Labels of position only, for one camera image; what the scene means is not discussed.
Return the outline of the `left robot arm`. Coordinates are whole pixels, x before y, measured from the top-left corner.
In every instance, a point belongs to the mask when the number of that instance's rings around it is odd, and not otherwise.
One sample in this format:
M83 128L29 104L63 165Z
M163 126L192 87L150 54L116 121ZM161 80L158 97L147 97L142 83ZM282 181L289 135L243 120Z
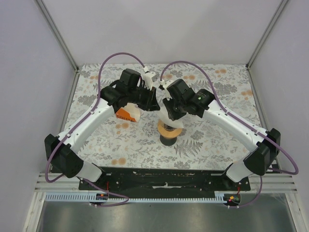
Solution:
M45 140L46 157L67 178L81 177L89 180L93 188L106 186L106 177L96 165L82 160L77 154L87 138L108 118L127 104L132 103L144 111L159 111L156 88L153 86L155 72L144 69L139 73L132 69L122 71L118 80L104 87L98 98L80 118L57 136L49 134Z

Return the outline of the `white paper coffee filter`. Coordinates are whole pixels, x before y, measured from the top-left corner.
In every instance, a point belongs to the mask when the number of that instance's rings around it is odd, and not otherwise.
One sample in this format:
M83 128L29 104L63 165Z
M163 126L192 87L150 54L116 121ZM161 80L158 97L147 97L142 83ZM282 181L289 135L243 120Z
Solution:
M168 116L168 112L165 106L160 107L160 110L157 112L157 115L159 119L166 124L167 126L173 127L173 128L180 128L183 129L183 121L180 119L177 120L171 120Z

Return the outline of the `orange coffee filter box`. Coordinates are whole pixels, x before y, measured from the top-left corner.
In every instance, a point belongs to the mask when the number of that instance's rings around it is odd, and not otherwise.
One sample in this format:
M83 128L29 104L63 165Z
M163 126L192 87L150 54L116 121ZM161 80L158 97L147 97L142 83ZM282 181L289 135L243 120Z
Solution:
M125 107L120 108L116 113L116 117L122 120L138 122L141 116L140 109L133 103L128 103Z

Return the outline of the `black carafe with red lid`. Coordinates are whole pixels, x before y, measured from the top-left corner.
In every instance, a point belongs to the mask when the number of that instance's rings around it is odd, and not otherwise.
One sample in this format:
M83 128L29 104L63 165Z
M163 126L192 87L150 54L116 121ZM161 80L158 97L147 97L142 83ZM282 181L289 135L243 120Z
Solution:
M160 135L160 142L165 146L172 146L176 143L177 137L174 138L166 138L162 135Z

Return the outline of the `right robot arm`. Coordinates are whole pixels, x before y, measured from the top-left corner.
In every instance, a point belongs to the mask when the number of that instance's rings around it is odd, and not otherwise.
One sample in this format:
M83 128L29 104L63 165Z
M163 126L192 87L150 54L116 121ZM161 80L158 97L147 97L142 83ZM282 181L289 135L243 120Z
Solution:
M206 89L194 92L182 79L160 81L165 92L164 106L159 111L160 120L170 128L182 129L182 118L187 114L204 118L232 134L249 151L243 159L229 165L221 178L222 187L233 190L239 181L252 174L264 175L279 153L278 130L267 131L244 118L224 110L214 94Z

